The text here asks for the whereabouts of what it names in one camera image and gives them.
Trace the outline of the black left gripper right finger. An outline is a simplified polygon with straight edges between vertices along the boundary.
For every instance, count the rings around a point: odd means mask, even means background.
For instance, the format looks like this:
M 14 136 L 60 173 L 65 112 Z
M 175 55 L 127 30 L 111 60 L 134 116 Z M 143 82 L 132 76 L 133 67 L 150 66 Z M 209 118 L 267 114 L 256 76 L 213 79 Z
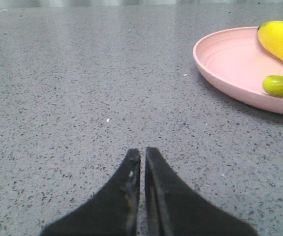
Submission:
M 151 236 L 255 236 L 248 223 L 194 192 L 155 147 L 146 149 L 145 192 Z

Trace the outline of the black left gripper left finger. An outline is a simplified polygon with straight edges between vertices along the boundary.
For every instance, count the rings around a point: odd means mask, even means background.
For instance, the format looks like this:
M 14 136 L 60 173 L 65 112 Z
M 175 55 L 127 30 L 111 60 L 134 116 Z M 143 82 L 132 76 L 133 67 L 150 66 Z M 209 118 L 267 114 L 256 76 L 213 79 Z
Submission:
M 127 151 L 108 182 L 73 212 L 46 226 L 42 236 L 135 236 L 140 190 L 140 152 Z

